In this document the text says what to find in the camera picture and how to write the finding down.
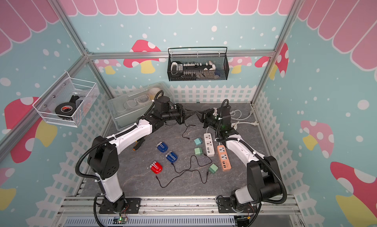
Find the white power strip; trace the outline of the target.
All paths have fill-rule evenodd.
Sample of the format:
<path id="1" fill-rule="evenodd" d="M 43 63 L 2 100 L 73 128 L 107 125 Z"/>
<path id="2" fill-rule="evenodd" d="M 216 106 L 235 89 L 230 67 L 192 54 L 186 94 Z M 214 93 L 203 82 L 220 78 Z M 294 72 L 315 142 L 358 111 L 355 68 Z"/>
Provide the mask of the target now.
<path id="1" fill-rule="evenodd" d="M 215 156 L 215 149 L 213 144 L 213 139 L 211 133 L 204 134 L 205 146 L 206 146 L 206 154 L 208 157 Z"/>

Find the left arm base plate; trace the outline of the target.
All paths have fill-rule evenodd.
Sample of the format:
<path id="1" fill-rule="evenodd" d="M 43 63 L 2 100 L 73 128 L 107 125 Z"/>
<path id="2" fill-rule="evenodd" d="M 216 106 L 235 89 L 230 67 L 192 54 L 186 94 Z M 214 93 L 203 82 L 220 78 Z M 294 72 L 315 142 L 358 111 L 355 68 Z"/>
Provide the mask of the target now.
<path id="1" fill-rule="evenodd" d="M 106 198 L 100 205 L 100 214 L 138 214 L 141 198 L 120 198 L 116 202 L 110 202 Z"/>

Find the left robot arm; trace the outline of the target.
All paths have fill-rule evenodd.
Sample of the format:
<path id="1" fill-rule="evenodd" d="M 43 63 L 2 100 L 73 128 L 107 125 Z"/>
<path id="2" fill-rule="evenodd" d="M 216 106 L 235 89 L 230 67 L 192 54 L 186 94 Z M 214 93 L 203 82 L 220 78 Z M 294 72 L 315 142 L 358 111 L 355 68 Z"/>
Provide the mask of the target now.
<path id="1" fill-rule="evenodd" d="M 76 175 L 98 182 L 104 204 L 110 211 L 121 213 L 128 204 L 117 176 L 119 154 L 132 143 L 157 131 L 166 121 L 183 124 L 186 112 L 182 104 L 173 104 L 169 97 L 159 96 L 131 127 L 106 138 L 97 137 L 92 147 L 77 161 Z"/>

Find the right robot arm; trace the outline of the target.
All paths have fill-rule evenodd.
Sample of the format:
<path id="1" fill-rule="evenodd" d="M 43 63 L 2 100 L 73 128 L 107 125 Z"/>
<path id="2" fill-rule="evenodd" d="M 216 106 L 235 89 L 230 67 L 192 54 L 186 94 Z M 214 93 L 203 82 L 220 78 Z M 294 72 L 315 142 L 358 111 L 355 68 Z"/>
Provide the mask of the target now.
<path id="1" fill-rule="evenodd" d="M 262 202 L 283 204 L 287 200 L 287 189 L 283 183 L 277 160 L 265 156 L 249 145 L 232 126 L 229 105 L 217 110 L 197 112 L 203 127 L 215 131 L 218 143 L 232 151 L 246 166 L 246 185 L 235 189 L 230 201 L 233 209 L 242 211 L 246 205 Z"/>

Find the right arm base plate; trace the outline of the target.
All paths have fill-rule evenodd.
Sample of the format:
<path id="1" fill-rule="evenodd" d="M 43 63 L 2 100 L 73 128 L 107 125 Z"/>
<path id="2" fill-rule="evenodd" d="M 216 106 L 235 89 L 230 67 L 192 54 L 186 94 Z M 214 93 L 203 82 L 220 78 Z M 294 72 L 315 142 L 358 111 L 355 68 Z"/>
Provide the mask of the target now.
<path id="1" fill-rule="evenodd" d="M 250 202 L 240 204 L 233 196 L 231 197 L 216 197 L 216 204 L 219 213 L 246 213 L 254 214 L 257 211 L 257 206 Z"/>

